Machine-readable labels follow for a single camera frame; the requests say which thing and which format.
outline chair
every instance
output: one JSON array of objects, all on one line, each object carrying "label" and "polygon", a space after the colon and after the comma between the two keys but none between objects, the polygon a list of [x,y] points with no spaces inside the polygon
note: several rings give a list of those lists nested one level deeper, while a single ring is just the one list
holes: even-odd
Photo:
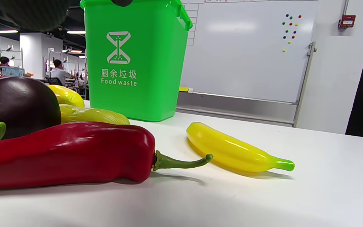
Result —
[{"label": "chair", "polygon": [[50,85],[60,85],[62,86],[61,81],[58,78],[50,78],[50,77],[46,77],[46,80],[49,82]]}]

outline ceiling light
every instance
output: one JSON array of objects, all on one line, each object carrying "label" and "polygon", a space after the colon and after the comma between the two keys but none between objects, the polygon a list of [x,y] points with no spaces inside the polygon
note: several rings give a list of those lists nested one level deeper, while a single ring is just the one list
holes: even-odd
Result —
[{"label": "ceiling light", "polygon": [[67,31],[68,34],[86,34],[85,31]]},{"label": "ceiling light", "polygon": [[7,30],[7,31],[0,31],[0,33],[18,33],[17,30]]}]

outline table surface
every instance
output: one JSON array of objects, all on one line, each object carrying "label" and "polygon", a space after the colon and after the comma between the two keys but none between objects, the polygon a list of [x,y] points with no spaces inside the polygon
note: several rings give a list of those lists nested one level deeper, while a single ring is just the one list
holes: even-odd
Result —
[{"label": "table surface", "polygon": [[141,184],[0,191],[0,227],[363,226],[363,138],[184,113],[131,123],[152,132],[163,154],[195,160],[185,133],[195,121],[296,169],[241,176],[209,164],[159,170]]}]

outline green plastic bin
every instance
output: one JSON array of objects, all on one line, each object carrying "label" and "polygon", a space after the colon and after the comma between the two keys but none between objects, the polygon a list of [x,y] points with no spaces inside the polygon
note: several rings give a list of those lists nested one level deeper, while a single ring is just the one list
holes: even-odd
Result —
[{"label": "green plastic bin", "polygon": [[82,0],[90,103],[131,119],[175,114],[187,35],[193,26],[180,0]]}]

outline dark purple eggplant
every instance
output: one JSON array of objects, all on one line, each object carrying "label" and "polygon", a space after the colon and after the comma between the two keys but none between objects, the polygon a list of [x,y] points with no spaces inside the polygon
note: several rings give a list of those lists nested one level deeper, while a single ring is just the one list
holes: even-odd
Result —
[{"label": "dark purple eggplant", "polygon": [[26,77],[0,79],[0,122],[3,139],[16,138],[61,124],[58,100],[44,83]]}]

